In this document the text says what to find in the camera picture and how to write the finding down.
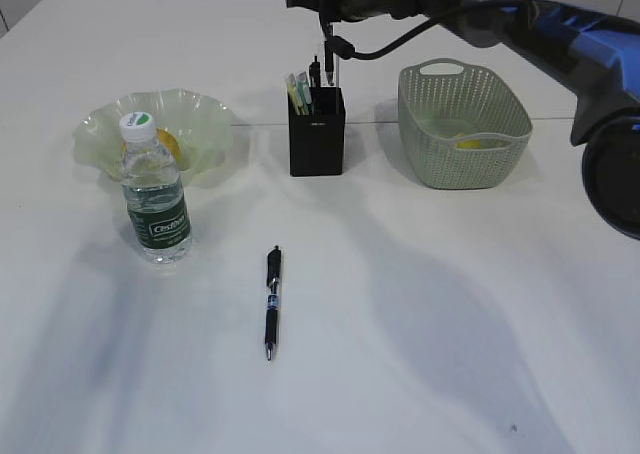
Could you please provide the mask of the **black blue right robot arm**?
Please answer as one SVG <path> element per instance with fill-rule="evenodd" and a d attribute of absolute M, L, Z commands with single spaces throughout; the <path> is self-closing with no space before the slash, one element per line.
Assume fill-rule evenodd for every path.
<path fill-rule="evenodd" d="M 570 142 L 585 148 L 582 179 L 596 212 L 639 236 L 639 25 L 552 0 L 285 0 L 315 12 L 330 50 L 343 60 L 379 59 L 433 26 L 468 44 L 503 44 L 577 98 Z M 388 15 L 422 24 L 388 45 L 359 52 L 330 30 Z"/>

